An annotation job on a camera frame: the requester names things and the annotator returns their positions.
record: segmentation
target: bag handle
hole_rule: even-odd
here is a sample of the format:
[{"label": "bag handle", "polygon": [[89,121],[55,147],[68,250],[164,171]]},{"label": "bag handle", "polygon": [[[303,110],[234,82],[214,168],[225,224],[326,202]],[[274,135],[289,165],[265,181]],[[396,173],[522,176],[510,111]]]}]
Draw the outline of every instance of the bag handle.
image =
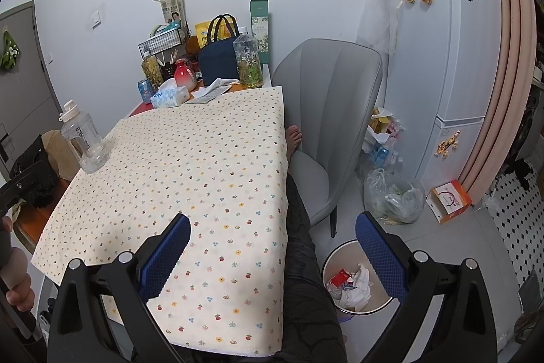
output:
[{"label": "bag handle", "polygon": [[[228,22],[227,18],[225,16],[228,16],[232,19],[232,25],[234,25],[234,30],[232,29],[230,23]],[[216,31],[214,32],[214,37],[213,37],[213,40],[211,39],[211,31],[213,30],[213,27],[214,25],[216,24],[216,20],[219,20],[217,22],[217,25],[216,25]],[[220,14],[219,16],[215,17],[213,19],[213,21],[211,21],[209,23],[209,27],[208,27],[208,43],[211,43],[211,42],[216,42],[217,41],[217,37],[218,37],[218,33],[219,33],[219,27],[221,25],[221,21],[222,20],[225,20],[225,24],[227,26],[227,29],[228,29],[228,32],[231,34],[231,36],[234,36],[234,37],[238,37],[240,36],[240,32],[238,30],[238,24],[236,23],[236,19],[234,19],[233,16],[231,16],[230,14],[225,14],[225,15],[222,15]]]}]

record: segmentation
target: seat cushion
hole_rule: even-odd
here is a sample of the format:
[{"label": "seat cushion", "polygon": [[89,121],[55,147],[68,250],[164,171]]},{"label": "seat cushion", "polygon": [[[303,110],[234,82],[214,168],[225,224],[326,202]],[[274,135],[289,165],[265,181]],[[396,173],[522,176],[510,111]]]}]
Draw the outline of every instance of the seat cushion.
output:
[{"label": "seat cushion", "polygon": [[309,155],[297,149],[289,162],[289,174],[293,177],[303,200],[312,226],[327,217],[328,174]]}]

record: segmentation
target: black and white tile floor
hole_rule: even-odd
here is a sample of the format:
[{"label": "black and white tile floor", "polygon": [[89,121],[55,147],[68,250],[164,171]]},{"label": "black and white tile floor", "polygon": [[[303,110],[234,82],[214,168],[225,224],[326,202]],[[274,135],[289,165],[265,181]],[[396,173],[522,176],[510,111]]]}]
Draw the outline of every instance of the black and white tile floor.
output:
[{"label": "black and white tile floor", "polygon": [[527,175],[529,190],[525,191],[514,173],[502,176],[494,198],[500,211],[491,211],[493,221],[504,239],[521,286],[532,268],[544,288],[544,202],[537,186],[537,173]]}]

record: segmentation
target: glass bottle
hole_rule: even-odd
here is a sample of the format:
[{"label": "glass bottle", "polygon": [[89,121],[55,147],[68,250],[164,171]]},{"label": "glass bottle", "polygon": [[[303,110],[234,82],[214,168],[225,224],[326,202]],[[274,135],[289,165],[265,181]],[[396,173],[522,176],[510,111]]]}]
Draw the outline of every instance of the glass bottle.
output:
[{"label": "glass bottle", "polygon": [[64,122],[61,134],[87,174],[92,174],[109,159],[109,148],[103,143],[89,113],[83,113],[70,100],[64,105],[65,112],[60,121]]},{"label": "glass bottle", "polygon": [[151,81],[154,91],[157,92],[159,87],[164,82],[163,76],[160,73],[159,63],[157,62],[157,58],[155,56],[149,55],[148,51],[144,51],[143,56],[145,59],[141,63],[141,68],[146,78]]},{"label": "glass bottle", "polygon": [[263,71],[260,68],[258,40],[248,34],[247,27],[240,27],[239,31],[240,36],[232,45],[235,48],[240,82],[245,88],[261,87]]}]

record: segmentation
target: floral tablecloth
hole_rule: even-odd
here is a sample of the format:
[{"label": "floral tablecloth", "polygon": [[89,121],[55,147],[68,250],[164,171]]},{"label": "floral tablecloth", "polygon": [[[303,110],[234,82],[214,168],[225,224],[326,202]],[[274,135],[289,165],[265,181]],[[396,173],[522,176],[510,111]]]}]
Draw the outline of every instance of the floral tablecloth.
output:
[{"label": "floral tablecloth", "polygon": [[[281,349],[287,174],[280,87],[151,110],[105,138],[107,164],[80,171],[32,263],[57,284],[68,262],[108,263],[182,212],[191,238],[148,308],[171,343],[245,356]],[[121,322],[105,298],[110,318]]]}]

